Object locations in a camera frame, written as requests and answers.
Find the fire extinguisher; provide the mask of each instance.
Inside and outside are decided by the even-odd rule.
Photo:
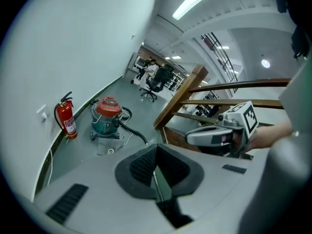
[[[54,108],[54,118],[57,121],[59,127],[65,133],[65,136],[69,139],[74,139],[77,137],[77,129],[73,116],[72,107],[72,97],[68,97],[72,92],[65,95]]]

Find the round light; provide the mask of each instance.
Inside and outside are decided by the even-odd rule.
[[[261,64],[262,64],[262,66],[265,67],[265,68],[269,68],[269,67],[270,67],[270,63],[269,63],[267,60],[262,60],[262,61],[261,61]]]

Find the wall outlet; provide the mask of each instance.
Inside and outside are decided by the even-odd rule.
[[[41,121],[41,122],[45,122],[45,118],[42,117],[42,115],[45,113],[47,116],[49,116],[49,112],[48,112],[48,109],[47,109],[47,105],[43,105],[42,107],[40,107],[40,109],[38,109],[36,111],[37,115],[38,115],[38,119]]]

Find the red vacuum lid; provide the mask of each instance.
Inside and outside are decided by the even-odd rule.
[[[105,117],[114,117],[121,114],[121,107],[113,97],[107,96],[99,101],[97,112]]]

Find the black hose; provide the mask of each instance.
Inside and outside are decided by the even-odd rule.
[[[123,109],[123,110],[126,110],[127,112],[129,112],[129,117],[122,117],[121,119],[129,119],[129,118],[132,117],[132,112],[131,112],[130,109],[128,109],[128,108],[126,108],[126,107],[122,107],[122,109]],[[145,142],[146,145],[148,144],[148,142],[147,142],[147,140],[146,140],[146,138],[144,137],[143,134],[141,134],[140,132],[138,132],[138,131],[136,131],[136,130],[133,130],[132,128],[130,128],[130,127],[128,127],[128,126],[126,126],[125,124],[122,123],[121,120],[119,120],[119,123],[120,123],[120,125],[121,125],[124,129],[126,129],[126,130],[130,131],[131,133],[133,133],[133,134],[135,134],[135,135],[141,137],[141,139]]]
[[[62,128],[62,126],[60,125],[59,121],[58,121],[58,118],[57,118],[57,107],[59,106],[59,104],[56,104],[56,106],[54,107],[54,118],[59,126],[59,128],[65,133],[66,135],[66,132],[65,130]]]
[[[129,108],[122,107],[123,110],[127,111],[129,113],[129,116],[123,116],[121,119],[129,119],[132,117],[132,112]]]
[[[91,106],[93,106],[95,103],[97,103],[97,102],[99,102],[99,100],[98,99],[95,99],[95,100],[92,100],[92,101],[90,101],[90,104],[91,104]]]

